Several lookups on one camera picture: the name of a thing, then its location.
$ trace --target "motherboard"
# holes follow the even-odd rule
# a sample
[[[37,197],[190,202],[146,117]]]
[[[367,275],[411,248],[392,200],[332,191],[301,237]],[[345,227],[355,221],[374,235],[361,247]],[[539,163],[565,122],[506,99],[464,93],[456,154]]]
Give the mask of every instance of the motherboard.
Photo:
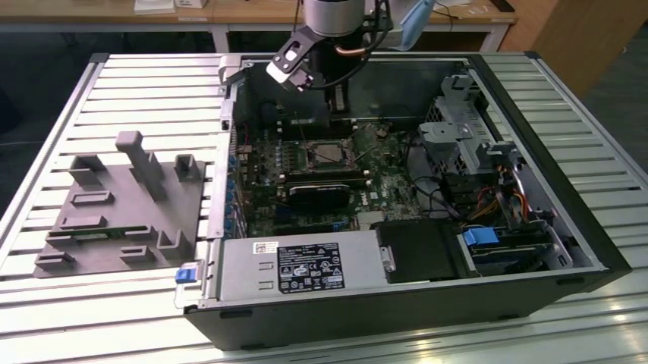
[[[420,216],[403,132],[388,123],[343,120],[321,129],[284,119],[249,144],[239,148],[248,237],[368,230]]]

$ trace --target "metal table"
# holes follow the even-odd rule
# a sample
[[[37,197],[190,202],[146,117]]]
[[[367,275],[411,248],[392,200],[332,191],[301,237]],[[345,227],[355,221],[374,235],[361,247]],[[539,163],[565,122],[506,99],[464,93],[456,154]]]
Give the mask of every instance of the metal table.
[[[645,359],[646,175],[541,60],[520,53],[484,58],[633,266],[630,275],[527,318],[228,353],[211,346],[174,308],[174,269],[31,278],[35,253],[73,181],[65,169],[74,154],[94,152],[104,164],[125,163],[112,144],[124,129],[140,130],[146,136],[144,148],[156,151],[160,161],[189,152],[209,162],[216,146],[219,55],[96,57],[0,221],[0,361],[312,364]],[[209,168],[204,217],[212,175]],[[198,238],[205,229],[201,220]],[[204,241],[196,254],[202,253]],[[197,294],[197,287],[188,293]]]

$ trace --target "metal bracket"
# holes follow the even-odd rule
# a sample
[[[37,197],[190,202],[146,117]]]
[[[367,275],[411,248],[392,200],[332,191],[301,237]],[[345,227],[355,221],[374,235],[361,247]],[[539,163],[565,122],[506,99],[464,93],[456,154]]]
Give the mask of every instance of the metal bracket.
[[[220,84],[228,86],[232,83],[235,83],[237,80],[241,80],[244,75],[243,75],[243,69],[252,67],[251,63],[244,63],[243,64],[243,59],[240,55],[223,55],[220,57],[220,63],[219,63],[219,79],[220,79]]]
[[[395,270],[394,254],[390,246],[380,246],[380,260],[384,272],[390,273]]]

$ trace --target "blue latch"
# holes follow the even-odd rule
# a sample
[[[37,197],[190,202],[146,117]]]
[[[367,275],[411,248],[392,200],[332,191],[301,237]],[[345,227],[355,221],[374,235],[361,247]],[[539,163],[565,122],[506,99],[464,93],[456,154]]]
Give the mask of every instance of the blue latch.
[[[495,229],[491,227],[472,227],[462,234],[466,245],[474,244],[494,244],[499,242],[496,238]]]
[[[182,283],[193,283],[196,282],[194,276],[196,276],[197,268],[180,268],[174,272],[174,283],[182,284]]]

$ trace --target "warning label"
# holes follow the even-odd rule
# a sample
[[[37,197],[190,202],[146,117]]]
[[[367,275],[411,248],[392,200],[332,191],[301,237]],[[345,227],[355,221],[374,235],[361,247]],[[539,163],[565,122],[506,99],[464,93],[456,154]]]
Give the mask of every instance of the warning label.
[[[276,260],[281,293],[344,288],[336,243],[280,246]]]

